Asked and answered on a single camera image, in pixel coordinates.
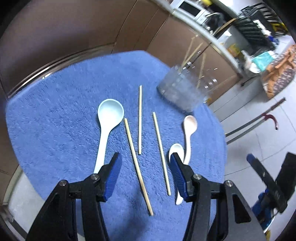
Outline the small white spoon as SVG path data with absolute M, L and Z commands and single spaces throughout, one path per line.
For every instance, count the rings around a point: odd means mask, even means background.
M 184 157 L 185 157 L 184 149 L 180 144 L 175 143 L 171 146 L 169 150 L 169 162 L 171 161 L 171 155 L 173 153 L 177 153 L 178 156 L 180 157 L 180 160 L 184 161 Z M 183 202 L 183 198 L 180 196 L 179 191 L 177 191 L 176 205 L 180 205 L 182 202 Z

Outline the pinkish white spoon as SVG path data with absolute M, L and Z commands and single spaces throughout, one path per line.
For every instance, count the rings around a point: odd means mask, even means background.
M 184 133 L 185 133 L 185 143 L 186 143 L 186 153 L 184 157 L 184 164 L 188 165 L 191 158 L 191 135 L 196 132 L 198 128 L 197 120 L 194 116 L 188 115 L 183 121 Z

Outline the large light blue spoon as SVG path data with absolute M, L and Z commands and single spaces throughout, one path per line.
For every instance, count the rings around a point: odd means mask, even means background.
M 124 113 L 122 104 L 115 99 L 106 99 L 99 105 L 97 115 L 100 124 L 100 140 L 94 173 L 98 173 L 104 165 L 108 136 L 121 123 Z

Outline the chrome kitchen faucet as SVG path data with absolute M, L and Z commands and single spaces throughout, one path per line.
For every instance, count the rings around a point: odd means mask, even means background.
M 205 21 L 203 22 L 204 28 L 211 33 L 214 34 L 215 30 L 221 27 L 224 20 L 224 16 L 222 13 L 211 13 L 205 16 Z

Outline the blue terry towel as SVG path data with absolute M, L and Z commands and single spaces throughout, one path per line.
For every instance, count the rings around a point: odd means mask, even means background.
M 150 216 L 135 170 L 125 124 L 109 135 L 105 161 L 115 152 L 122 167 L 112 197 L 101 205 L 111 240 L 182 240 L 191 205 L 168 196 L 152 113 L 165 153 L 184 144 L 185 115 L 166 102 L 157 85 L 169 68 L 144 51 L 89 59 L 37 81 L 6 106 L 16 158 L 31 186 L 18 186 L 13 212 L 29 229 L 58 181 L 81 181 L 95 167 L 100 126 L 97 109 L 108 98 L 125 110 L 137 160 L 151 202 Z M 142 154 L 138 154 L 138 96 L 142 85 Z

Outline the orange patterned apron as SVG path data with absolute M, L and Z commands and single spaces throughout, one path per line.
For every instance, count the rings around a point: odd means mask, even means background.
M 295 44 L 274 59 L 266 68 L 262 84 L 269 99 L 284 90 L 295 78 Z

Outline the teal plastic bag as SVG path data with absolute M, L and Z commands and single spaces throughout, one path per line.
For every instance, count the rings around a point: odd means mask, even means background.
M 252 59 L 252 63 L 254 63 L 257 68 L 262 72 L 267 66 L 275 59 L 274 51 L 264 52 Z

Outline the black dish rack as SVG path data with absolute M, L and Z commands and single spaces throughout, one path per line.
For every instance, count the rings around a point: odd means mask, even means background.
M 257 49 L 275 49 L 276 37 L 288 33 L 287 27 L 266 3 L 243 8 L 234 21 L 234 26 Z

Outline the white microwave oven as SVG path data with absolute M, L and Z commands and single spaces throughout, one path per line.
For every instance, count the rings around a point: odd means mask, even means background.
M 171 3 L 171 7 L 185 14 L 199 25 L 203 24 L 210 14 L 202 5 L 194 3 L 193 1 L 174 0 Z

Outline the red handled umbrella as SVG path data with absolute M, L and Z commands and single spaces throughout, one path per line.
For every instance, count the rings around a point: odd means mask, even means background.
M 278 128 L 279 128 L 278 121 L 273 114 L 270 114 L 270 112 L 272 112 L 274 109 L 276 109 L 277 107 L 282 105 L 285 101 L 286 101 L 286 98 L 283 97 L 280 101 L 278 101 L 276 104 L 272 105 L 269 109 L 267 109 L 265 112 L 261 113 L 260 115 L 258 115 L 254 119 L 252 119 L 249 122 L 243 124 L 242 126 L 236 128 L 235 130 L 226 133 L 225 137 L 227 138 L 227 137 L 230 137 L 241 130 L 245 130 L 244 132 L 240 133 L 236 137 L 226 141 L 226 144 L 229 145 L 229 144 L 235 142 L 236 140 L 242 138 L 246 134 L 248 134 L 251 131 L 253 131 L 254 129 L 256 129 L 258 126 L 262 125 L 267 120 L 272 120 L 274 123 L 275 130 L 278 130 Z

